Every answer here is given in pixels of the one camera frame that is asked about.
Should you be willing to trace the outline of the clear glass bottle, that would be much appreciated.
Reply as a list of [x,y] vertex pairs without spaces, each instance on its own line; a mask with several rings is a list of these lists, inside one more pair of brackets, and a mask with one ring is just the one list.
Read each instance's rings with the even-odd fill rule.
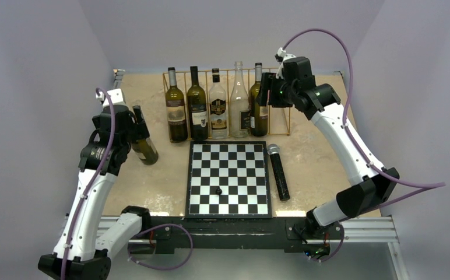
[[229,101],[230,134],[235,138],[245,138],[250,129],[250,105],[244,85],[242,61],[236,61],[234,66],[234,86]]

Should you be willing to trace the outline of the green Primitivo wine bottle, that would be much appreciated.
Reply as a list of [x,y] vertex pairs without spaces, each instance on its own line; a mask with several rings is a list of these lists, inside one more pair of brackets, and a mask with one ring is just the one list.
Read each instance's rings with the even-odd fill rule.
[[177,86],[174,67],[168,68],[169,88],[165,93],[167,122],[171,142],[182,142],[188,138],[184,94]]

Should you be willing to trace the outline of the clear square liquor bottle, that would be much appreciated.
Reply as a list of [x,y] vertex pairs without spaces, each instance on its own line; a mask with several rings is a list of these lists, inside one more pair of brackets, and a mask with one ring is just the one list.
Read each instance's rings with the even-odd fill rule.
[[214,139],[227,137],[226,91],[220,83],[219,68],[212,69],[212,87],[209,90],[210,127]]

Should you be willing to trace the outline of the dark green wine bottle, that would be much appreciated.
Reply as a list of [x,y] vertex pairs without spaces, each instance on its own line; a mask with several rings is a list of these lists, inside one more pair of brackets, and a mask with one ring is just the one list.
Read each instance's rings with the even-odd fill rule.
[[191,86],[187,91],[189,128],[194,141],[204,141],[209,137],[206,93],[199,84],[198,67],[191,66]]

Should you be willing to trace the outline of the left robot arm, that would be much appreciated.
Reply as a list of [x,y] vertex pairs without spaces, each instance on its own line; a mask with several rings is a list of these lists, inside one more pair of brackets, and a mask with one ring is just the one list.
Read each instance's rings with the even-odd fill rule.
[[113,258],[130,238],[143,239],[152,230],[148,209],[128,206],[98,235],[107,197],[131,145],[147,134],[141,107],[105,106],[92,122],[95,129],[80,153],[76,197],[67,224],[53,252],[38,261],[38,269],[52,279],[107,279]]

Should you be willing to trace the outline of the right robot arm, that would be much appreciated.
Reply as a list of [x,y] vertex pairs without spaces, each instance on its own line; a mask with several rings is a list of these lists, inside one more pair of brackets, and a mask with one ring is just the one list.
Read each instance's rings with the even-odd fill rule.
[[352,124],[343,116],[340,97],[331,85],[317,85],[308,58],[287,54],[276,60],[279,69],[263,73],[256,102],[260,106],[295,107],[303,113],[329,142],[351,184],[333,200],[307,212],[306,233],[320,237],[336,222],[355,218],[387,202],[396,186],[393,179],[399,178],[399,173],[394,167],[386,168],[367,146],[351,141],[359,139],[359,135],[346,133]]

